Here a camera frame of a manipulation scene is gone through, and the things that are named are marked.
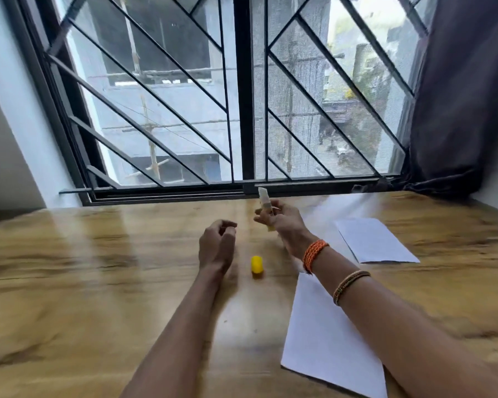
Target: yellow cap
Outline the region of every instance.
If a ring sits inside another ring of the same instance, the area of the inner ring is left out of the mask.
[[[251,258],[251,272],[253,274],[260,274],[264,271],[264,267],[262,266],[262,257],[253,256]]]

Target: beaded bracelet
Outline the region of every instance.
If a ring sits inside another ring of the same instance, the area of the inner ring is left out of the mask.
[[[304,252],[303,257],[303,267],[304,270],[308,274],[312,274],[312,263],[317,257],[317,255],[321,252],[321,250],[327,247],[329,244],[324,240],[314,241],[312,244],[308,246],[306,251]]]
[[[346,277],[343,281],[341,281],[339,286],[334,291],[334,294],[332,295],[334,299],[334,304],[336,306],[339,306],[339,298],[346,290],[346,288],[351,286],[355,281],[360,279],[362,276],[371,276],[371,274],[368,271],[356,271],[350,274],[348,277]]]

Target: paper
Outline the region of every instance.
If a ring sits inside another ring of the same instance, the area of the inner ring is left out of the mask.
[[[378,219],[343,219],[336,225],[359,263],[420,262]]]
[[[369,398],[387,398],[381,361],[312,275],[299,274],[280,364]]]

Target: table top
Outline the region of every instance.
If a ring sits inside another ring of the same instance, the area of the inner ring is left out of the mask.
[[[354,259],[332,221],[380,219],[420,264],[363,264],[498,371],[498,211],[408,192],[295,197],[313,233]],[[198,239],[239,223],[214,306],[200,397],[341,397],[280,368],[297,272],[258,200],[39,211],[0,223],[0,397],[117,397],[190,287]],[[263,257],[254,280],[250,258]],[[389,397],[405,393],[386,372]]]

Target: forearm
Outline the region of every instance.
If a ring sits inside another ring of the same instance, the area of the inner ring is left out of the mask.
[[[329,294],[357,269],[329,247],[312,264]],[[413,398],[498,397],[498,377],[483,361],[372,278],[347,288],[340,306]]]
[[[207,268],[199,272],[120,398],[194,395],[203,342],[221,278],[221,274]]]

